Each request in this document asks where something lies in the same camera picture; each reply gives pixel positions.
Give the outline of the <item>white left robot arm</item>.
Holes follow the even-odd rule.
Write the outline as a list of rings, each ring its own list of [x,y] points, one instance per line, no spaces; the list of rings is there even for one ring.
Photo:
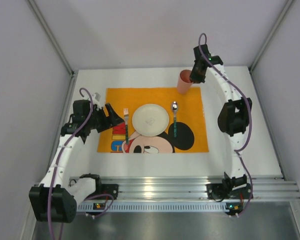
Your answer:
[[[104,196],[99,175],[86,173],[69,185],[71,169],[92,131],[101,133],[124,122],[110,103],[100,105],[100,95],[86,92],[72,104],[72,114],[61,130],[55,156],[41,182],[31,187],[29,200],[39,222],[71,223],[86,199]]]

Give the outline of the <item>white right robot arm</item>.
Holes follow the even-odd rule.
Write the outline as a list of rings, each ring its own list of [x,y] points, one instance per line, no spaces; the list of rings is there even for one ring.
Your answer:
[[[222,184],[225,189],[232,191],[247,186],[247,174],[240,161],[241,148],[246,144],[245,133],[250,124],[247,105],[252,107],[252,100],[244,99],[243,95],[230,83],[223,62],[217,55],[209,52],[206,44],[194,49],[194,66],[190,73],[190,81],[194,84],[208,81],[219,96],[223,106],[217,117],[217,126],[226,139],[228,160]]]

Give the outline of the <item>pink plastic cup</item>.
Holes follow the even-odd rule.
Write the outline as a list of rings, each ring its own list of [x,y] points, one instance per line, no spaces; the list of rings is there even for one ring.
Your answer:
[[[178,81],[177,81],[177,91],[179,94],[185,95],[187,91],[192,86],[192,82],[190,79],[191,70],[185,69],[179,73]]]

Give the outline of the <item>spoon with patterned handle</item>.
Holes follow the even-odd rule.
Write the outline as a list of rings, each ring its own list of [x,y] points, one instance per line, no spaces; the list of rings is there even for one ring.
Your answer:
[[[177,112],[179,109],[179,105],[176,101],[173,101],[171,104],[171,110],[173,113],[173,136],[177,137]]]

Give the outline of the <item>cream round plate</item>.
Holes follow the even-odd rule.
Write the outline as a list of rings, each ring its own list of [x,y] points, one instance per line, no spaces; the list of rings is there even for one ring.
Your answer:
[[[154,137],[163,133],[169,121],[167,111],[158,104],[144,104],[132,116],[134,130],[146,137]]]

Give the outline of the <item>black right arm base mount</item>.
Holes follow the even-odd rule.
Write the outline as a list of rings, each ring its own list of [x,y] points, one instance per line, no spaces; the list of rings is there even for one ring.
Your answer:
[[[247,200],[252,193],[251,186],[235,190],[226,189],[221,183],[210,183],[206,185],[207,197],[209,200],[222,202],[223,200]]]

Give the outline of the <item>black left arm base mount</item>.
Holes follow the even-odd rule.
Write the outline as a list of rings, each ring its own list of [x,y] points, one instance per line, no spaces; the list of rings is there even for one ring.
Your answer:
[[[118,184],[108,184],[103,183],[97,191],[88,195],[85,200],[111,200],[111,196],[114,200],[117,199],[119,194],[119,185]]]

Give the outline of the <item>orange cartoon mouse placemat cloth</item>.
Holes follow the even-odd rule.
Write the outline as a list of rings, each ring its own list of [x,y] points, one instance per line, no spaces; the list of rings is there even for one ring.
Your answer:
[[[128,108],[128,136],[126,145],[125,123],[100,134],[97,151],[99,153],[207,153],[208,137],[201,90],[192,87],[184,95],[175,87],[157,88],[109,88],[106,103],[110,103],[120,117]],[[174,115],[172,102],[178,103],[176,114],[177,137],[174,137]],[[135,131],[132,124],[134,112],[146,104],[163,107],[169,116],[166,130],[157,136],[143,136]]]

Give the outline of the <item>fork with patterned handle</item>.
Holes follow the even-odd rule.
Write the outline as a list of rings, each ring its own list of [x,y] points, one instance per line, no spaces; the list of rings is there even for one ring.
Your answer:
[[[129,109],[124,108],[123,109],[123,115],[124,115],[124,122],[125,122],[125,144],[129,145]]]

